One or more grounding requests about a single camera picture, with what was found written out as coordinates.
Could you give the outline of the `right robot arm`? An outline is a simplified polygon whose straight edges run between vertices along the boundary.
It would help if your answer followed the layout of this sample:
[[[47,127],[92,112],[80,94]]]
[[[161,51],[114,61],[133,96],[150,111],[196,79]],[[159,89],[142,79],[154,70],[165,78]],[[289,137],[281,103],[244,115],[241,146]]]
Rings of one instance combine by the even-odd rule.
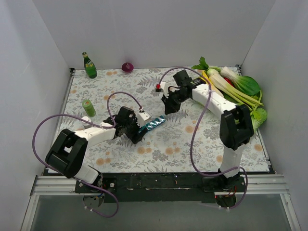
[[[155,90],[163,93],[166,115],[178,112],[182,102],[192,99],[220,119],[219,136],[224,144],[222,163],[217,173],[201,175],[210,178],[210,189],[219,187],[229,191],[240,178],[242,152],[254,134],[250,111],[245,104],[236,105],[217,94],[202,78],[192,79],[187,70],[185,67],[173,76],[177,84],[175,91],[163,80],[156,84]]]

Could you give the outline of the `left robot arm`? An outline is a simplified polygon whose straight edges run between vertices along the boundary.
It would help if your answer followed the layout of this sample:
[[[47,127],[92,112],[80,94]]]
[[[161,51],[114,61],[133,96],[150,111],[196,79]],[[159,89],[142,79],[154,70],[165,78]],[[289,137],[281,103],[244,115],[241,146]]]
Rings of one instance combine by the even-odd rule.
[[[79,131],[64,129],[53,143],[45,161],[67,178],[83,180],[91,192],[98,192],[102,188],[102,180],[98,178],[99,172],[96,169],[83,163],[86,150],[122,135],[136,144],[146,134],[144,125],[150,120],[151,116],[147,112],[134,112],[123,106],[118,114],[107,118],[98,127]]]

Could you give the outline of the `white pill bottle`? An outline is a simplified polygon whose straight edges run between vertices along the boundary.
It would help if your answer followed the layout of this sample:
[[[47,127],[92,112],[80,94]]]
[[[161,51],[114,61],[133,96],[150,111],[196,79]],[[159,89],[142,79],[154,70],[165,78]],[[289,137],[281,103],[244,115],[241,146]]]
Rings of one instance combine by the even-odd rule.
[[[84,129],[91,127],[91,124],[89,124],[89,122],[91,122],[91,119],[88,116],[84,116],[81,119],[82,119],[81,123],[82,123]]]

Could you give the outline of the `teal pill organizer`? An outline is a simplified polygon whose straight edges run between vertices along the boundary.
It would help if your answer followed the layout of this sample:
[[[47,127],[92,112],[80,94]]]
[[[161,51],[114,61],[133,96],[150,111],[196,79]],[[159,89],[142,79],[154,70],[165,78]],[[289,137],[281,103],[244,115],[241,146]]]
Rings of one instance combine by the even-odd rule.
[[[142,132],[146,133],[148,131],[151,131],[165,122],[166,122],[166,117],[164,115],[161,115],[151,120],[149,123],[145,124],[144,126],[142,126],[140,130],[138,131],[138,133],[142,133]]]

